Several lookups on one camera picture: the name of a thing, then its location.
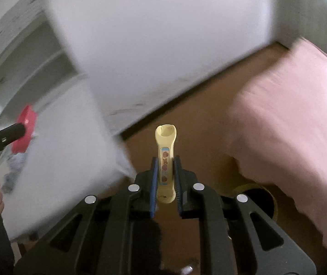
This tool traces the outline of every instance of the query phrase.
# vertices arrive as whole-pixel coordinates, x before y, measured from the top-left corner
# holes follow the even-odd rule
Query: white wall
[[[17,1],[0,0],[0,18]],[[274,32],[274,0],[49,0],[49,6],[113,132],[267,45]]]

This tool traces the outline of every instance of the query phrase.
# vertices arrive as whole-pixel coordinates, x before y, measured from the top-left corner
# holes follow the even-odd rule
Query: dark baseboard
[[[133,124],[132,126],[125,129],[123,132],[120,133],[123,140],[127,140],[134,134],[136,134],[138,131],[143,129],[145,126],[147,126],[150,122],[158,118],[159,116],[163,115],[167,111],[171,110],[173,107],[177,106],[179,103],[183,102],[185,99],[190,97],[191,95],[195,94],[196,92],[200,91],[201,89],[205,88],[206,86],[209,86],[214,80],[221,77],[222,73],[226,72],[227,70],[230,70],[238,65],[241,65],[244,61],[251,59],[254,57],[257,53],[261,52],[262,50],[268,48],[269,46],[273,44],[280,44],[279,42],[274,42],[270,45],[267,45],[266,47],[261,47],[259,49],[253,50],[249,55],[245,56],[239,61],[236,61],[229,66],[226,66],[225,68],[219,70],[203,82],[195,85],[194,87],[190,88],[189,90],[185,91],[183,94],[175,97],[174,99],[170,100],[169,102],[163,104],[160,108],[156,109],[155,111],[149,113],[147,116]]]

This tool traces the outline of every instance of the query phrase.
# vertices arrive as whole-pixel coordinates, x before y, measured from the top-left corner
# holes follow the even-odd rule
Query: yellow plastic handle
[[[169,204],[175,200],[174,188],[174,143],[176,128],[174,125],[161,125],[156,128],[156,143],[158,147],[158,187],[157,200]]]

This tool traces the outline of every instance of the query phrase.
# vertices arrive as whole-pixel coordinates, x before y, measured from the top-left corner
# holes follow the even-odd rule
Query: pink cloth
[[[227,151],[241,173],[292,197],[327,247],[327,55],[299,39],[245,86],[229,115]]]

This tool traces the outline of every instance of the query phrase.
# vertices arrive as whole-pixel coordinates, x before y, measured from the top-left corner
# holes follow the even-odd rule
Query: silver screw
[[[88,195],[88,196],[85,197],[85,203],[93,204],[94,202],[96,202],[96,196]]]
[[[240,202],[240,203],[246,203],[248,198],[246,195],[244,194],[239,194],[238,196],[236,196],[236,199]]]
[[[202,183],[195,183],[195,184],[193,185],[193,188],[194,188],[195,190],[203,190],[203,189],[204,189],[204,185],[203,185]]]
[[[138,191],[139,190],[139,185],[137,185],[137,184],[129,185],[128,190],[131,191],[131,192]]]

